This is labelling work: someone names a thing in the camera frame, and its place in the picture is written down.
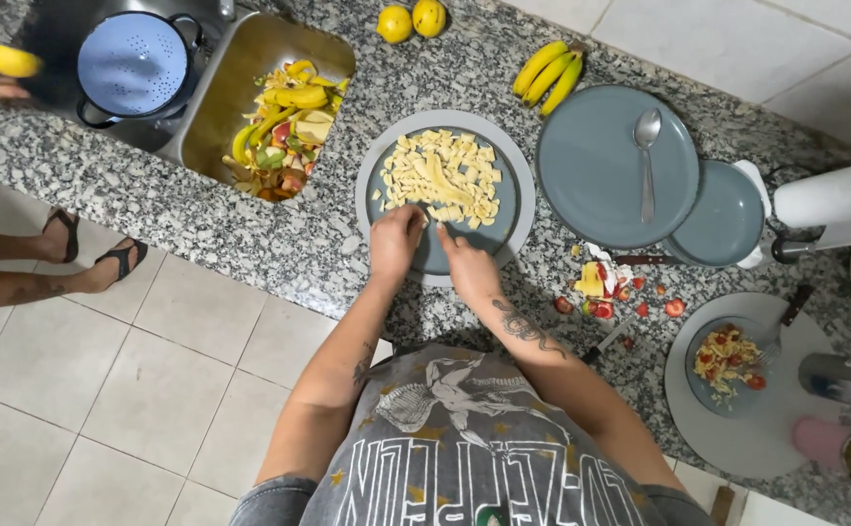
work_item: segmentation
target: lemon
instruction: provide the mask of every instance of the lemon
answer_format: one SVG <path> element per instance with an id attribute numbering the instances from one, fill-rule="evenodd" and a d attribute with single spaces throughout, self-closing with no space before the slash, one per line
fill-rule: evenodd
<path id="1" fill-rule="evenodd" d="M 0 75 L 15 78 L 32 77 L 39 72 L 42 61 L 34 54 L 0 45 Z"/>
<path id="2" fill-rule="evenodd" d="M 412 18 L 404 6 L 387 6 L 379 13 L 377 33 L 386 42 L 398 44 L 412 34 Z"/>
<path id="3" fill-rule="evenodd" d="M 412 22 L 423 37 L 437 37 L 445 28 L 445 7 L 438 0 L 419 0 L 412 8 Z"/>

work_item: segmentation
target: paper towel roll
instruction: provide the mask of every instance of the paper towel roll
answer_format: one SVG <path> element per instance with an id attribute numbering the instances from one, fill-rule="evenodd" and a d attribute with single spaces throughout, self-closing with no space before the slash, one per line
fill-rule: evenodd
<path id="1" fill-rule="evenodd" d="M 851 168 L 782 185 L 773 195 L 776 217 L 793 227 L 851 221 Z"/>

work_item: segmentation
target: sandal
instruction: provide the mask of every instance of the sandal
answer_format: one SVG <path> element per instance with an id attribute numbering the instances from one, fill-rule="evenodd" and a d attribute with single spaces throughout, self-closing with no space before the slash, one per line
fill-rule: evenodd
<path id="1" fill-rule="evenodd" d="M 117 261 L 120 262 L 119 274 L 116 277 L 116 281 L 122 281 L 123 278 L 130 275 L 130 272 L 136 270 L 136 267 L 139 267 L 139 264 L 143 262 L 143 259 L 146 259 L 146 252 L 149 251 L 150 246 L 146 245 L 142 242 L 138 242 L 133 238 L 127 238 L 133 242 L 132 245 L 124 248 L 112 248 L 104 253 L 104 256 L 98 257 L 94 260 L 94 264 L 97 265 L 102 259 L 106 259 L 107 257 L 115 257 Z M 133 268 L 130 268 L 130 250 L 136 248 L 136 264 L 133 265 Z"/>
<path id="2" fill-rule="evenodd" d="M 55 220 L 61 221 L 65 228 L 68 229 L 68 245 L 65 245 L 65 258 L 61 260 L 62 263 L 71 263 L 77 259 L 77 225 L 81 222 L 81 218 L 75 216 L 75 220 L 72 221 L 68 214 L 65 213 L 65 210 L 56 208 L 55 211 L 48 216 L 48 219 L 45 221 L 45 226 L 42 227 L 42 233 L 45 234 L 45 231 L 48 230 L 48 226 Z"/>

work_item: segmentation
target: sink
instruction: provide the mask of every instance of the sink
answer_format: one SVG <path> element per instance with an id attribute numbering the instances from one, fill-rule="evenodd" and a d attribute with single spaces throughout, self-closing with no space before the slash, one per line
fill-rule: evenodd
<path id="1" fill-rule="evenodd" d="M 231 152 L 233 136 L 249 124 L 241 114 L 256 111 L 262 88 L 253 79 L 285 63 L 308 59 L 319 75 L 348 78 L 356 66 L 344 40 L 291 23 L 269 13 L 249 13 L 225 36 L 186 109 L 187 124 L 175 135 L 166 155 L 198 173 L 232 185 L 221 156 Z"/>
<path id="2" fill-rule="evenodd" d="M 76 103 L 77 54 L 88 32 L 106 17 L 125 10 L 169 17 L 186 13 L 198 20 L 205 43 L 196 56 L 201 79 L 185 110 L 159 121 L 126 120 L 97 133 L 232 185 L 221 156 L 233 136 L 248 124 L 241 114 L 256 111 L 261 87 L 253 79 L 285 63 L 311 60 L 320 75 L 347 78 L 356 66 L 349 45 L 323 31 L 270 13 L 236 7 L 236 22 L 221 18 L 219 0 L 40 0 L 20 32 L 22 49 L 42 57 L 43 71 L 20 84 L 42 109 L 81 124 Z M 186 37 L 193 24 L 177 24 Z"/>

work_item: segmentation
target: knife handle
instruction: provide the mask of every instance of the knife handle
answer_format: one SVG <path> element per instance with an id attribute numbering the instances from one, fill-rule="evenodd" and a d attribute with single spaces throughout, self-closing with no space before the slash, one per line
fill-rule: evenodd
<path id="1" fill-rule="evenodd" d="M 668 256 L 618 256 L 613 259 L 618 265 L 674 265 L 678 262 Z"/>
<path id="2" fill-rule="evenodd" d="M 785 310 L 785 314 L 782 315 L 782 325 L 789 327 L 792 325 L 792 322 L 795 321 L 795 317 L 798 316 L 798 313 L 802 312 L 802 307 L 805 306 L 805 302 L 809 300 L 809 296 L 812 295 L 812 292 L 815 291 L 815 287 L 810 284 L 801 284 L 798 286 L 798 290 L 795 291 L 795 296 L 793 296 L 792 300 L 789 301 L 789 308 Z"/>
<path id="3" fill-rule="evenodd" d="M 582 361 L 588 365 L 591 365 L 600 357 L 600 349 L 595 345 L 588 349 L 586 353 L 582 356 Z"/>

